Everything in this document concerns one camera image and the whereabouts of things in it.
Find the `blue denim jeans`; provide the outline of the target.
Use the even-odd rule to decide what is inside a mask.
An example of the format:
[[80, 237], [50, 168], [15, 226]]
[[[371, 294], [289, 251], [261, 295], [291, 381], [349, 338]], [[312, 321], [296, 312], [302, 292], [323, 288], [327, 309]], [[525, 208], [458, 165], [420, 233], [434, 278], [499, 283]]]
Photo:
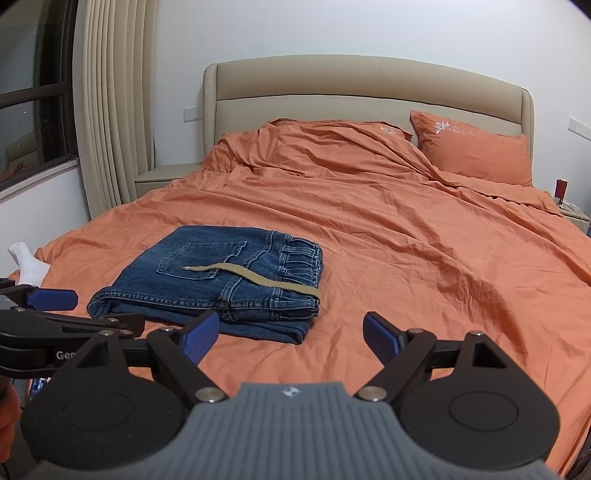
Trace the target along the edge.
[[300, 344], [320, 310], [322, 248], [273, 230], [181, 226], [136, 257], [87, 305], [186, 325], [207, 310], [223, 334]]

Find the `white sock foot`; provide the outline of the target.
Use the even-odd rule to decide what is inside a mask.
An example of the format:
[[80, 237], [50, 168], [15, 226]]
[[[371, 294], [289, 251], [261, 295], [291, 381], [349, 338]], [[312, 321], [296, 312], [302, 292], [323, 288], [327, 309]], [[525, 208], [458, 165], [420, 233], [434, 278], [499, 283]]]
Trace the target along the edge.
[[18, 266], [17, 284], [40, 287], [50, 270], [50, 265], [38, 260], [24, 242], [13, 243], [8, 252]]

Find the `orange duvet cover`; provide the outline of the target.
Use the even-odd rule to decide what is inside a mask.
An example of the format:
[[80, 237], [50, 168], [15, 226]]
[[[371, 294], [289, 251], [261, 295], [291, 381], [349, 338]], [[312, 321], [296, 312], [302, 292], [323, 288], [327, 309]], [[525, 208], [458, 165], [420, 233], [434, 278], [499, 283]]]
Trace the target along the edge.
[[77, 314], [183, 225], [256, 227], [322, 248], [321, 310], [301, 344], [221, 336], [201, 368], [245, 382], [342, 382], [380, 364], [363, 315], [441, 338], [486, 332], [560, 414], [548, 463], [574, 465], [590, 426], [590, 240], [533, 187], [443, 171], [365, 123], [277, 120], [224, 136], [198, 170], [39, 248]]

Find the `left beige nightstand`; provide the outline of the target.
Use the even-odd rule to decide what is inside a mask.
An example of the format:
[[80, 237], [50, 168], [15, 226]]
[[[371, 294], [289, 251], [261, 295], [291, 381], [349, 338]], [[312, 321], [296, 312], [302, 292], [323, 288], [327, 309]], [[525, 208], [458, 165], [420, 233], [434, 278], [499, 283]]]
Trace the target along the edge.
[[200, 167], [200, 164], [165, 165], [139, 174], [134, 180], [136, 197], [140, 198], [152, 190], [163, 188], [170, 182], [183, 178]]

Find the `right nightstand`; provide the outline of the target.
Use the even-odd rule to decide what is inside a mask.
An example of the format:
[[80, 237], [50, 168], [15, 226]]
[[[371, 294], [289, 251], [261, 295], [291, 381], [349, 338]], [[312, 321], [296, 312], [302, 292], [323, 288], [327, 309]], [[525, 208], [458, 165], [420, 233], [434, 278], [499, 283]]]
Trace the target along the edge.
[[558, 208], [561, 214], [570, 220], [579, 230], [584, 234], [588, 233], [590, 228], [590, 217], [579, 207], [567, 201], [562, 201], [558, 204]]

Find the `red cup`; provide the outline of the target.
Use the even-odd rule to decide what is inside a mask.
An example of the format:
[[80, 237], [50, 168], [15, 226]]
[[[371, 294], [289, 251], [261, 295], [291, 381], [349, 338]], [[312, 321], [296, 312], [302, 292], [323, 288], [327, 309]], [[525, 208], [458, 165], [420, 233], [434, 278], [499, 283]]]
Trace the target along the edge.
[[554, 201], [557, 205], [562, 205], [566, 196], [568, 182], [563, 179], [557, 179], [554, 191]]

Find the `orange pillow right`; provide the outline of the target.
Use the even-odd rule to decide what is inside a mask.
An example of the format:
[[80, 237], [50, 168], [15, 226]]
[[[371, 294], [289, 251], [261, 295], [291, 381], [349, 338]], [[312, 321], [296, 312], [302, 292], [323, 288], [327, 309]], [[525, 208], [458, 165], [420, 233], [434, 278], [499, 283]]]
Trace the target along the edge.
[[525, 135], [491, 133], [420, 111], [412, 111], [410, 121], [422, 153], [439, 169], [497, 183], [533, 185]]

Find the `orange pillow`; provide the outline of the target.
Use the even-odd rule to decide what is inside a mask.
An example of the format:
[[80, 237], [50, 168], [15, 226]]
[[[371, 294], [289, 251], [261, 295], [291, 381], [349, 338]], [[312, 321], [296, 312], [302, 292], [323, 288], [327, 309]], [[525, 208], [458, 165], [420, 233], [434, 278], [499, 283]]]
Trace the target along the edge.
[[403, 129], [399, 126], [391, 125], [388, 122], [365, 122], [365, 125], [369, 126], [369, 127], [373, 127], [375, 129], [379, 129], [380, 131], [382, 131], [384, 133], [396, 135], [396, 136], [403, 138], [409, 142], [411, 142], [413, 140], [412, 133], [406, 131], [405, 129]]
[[491, 133], [420, 111], [412, 111], [410, 121], [422, 153], [439, 169], [497, 183], [533, 185], [525, 135]]

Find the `beige curtain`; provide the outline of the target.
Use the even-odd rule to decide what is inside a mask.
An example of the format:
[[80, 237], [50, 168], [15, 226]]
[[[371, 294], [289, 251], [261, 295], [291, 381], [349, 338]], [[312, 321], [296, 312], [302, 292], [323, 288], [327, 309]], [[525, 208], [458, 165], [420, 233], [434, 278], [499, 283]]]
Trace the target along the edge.
[[73, 102], [91, 218], [138, 198], [155, 167], [155, 0], [80, 1], [73, 43]]

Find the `orange pillow left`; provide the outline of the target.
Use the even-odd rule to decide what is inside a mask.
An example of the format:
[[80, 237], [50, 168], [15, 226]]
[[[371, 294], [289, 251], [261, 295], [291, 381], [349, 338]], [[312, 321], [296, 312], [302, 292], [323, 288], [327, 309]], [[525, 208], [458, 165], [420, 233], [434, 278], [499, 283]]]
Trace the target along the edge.
[[388, 122], [365, 122], [365, 125], [369, 126], [369, 127], [373, 127], [375, 129], [379, 129], [380, 131], [382, 131], [384, 133], [396, 135], [396, 136], [403, 138], [409, 142], [411, 142], [413, 140], [412, 133], [406, 131], [405, 129], [403, 129], [399, 126], [391, 125]]

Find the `beige upholstered headboard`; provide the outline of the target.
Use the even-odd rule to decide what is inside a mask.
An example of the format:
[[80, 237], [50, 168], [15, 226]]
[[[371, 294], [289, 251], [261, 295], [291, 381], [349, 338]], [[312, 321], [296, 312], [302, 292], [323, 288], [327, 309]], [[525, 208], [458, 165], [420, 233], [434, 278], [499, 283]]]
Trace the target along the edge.
[[534, 102], [523, 87], [409, 59], [287, 55], [209, 65], [202, 80], [202, 142], [279, 118], [385, 121], [410, 129], [413, 110], [492, 133], [534, 138]]

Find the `dark window frame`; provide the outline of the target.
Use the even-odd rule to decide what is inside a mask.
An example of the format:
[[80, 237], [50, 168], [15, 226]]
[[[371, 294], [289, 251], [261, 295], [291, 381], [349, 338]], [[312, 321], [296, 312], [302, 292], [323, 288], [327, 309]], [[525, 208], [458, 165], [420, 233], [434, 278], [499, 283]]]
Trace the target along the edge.
[[78, 3], [1, 3], [1, 192], [78, 157], [73, 40]]

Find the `white wall socket plate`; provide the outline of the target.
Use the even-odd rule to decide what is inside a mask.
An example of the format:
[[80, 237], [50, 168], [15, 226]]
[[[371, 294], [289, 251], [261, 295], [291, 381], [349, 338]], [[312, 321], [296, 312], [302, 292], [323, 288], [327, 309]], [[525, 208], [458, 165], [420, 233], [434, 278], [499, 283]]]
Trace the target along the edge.
[[186, 107], [182, 114], [184, 123], [198, 121], [202, 119], [202, 108], [200, 106]]

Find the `white wall switch plate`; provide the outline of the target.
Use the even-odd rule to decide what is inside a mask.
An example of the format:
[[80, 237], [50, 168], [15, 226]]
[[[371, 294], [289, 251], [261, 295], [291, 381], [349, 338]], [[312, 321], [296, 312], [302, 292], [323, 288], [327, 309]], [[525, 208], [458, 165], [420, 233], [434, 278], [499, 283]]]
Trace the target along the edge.
[[591, 128], [572, 117], [568, 119], [568, 130], [582, 138], [585, 138], [586, 140], [591, 141]]

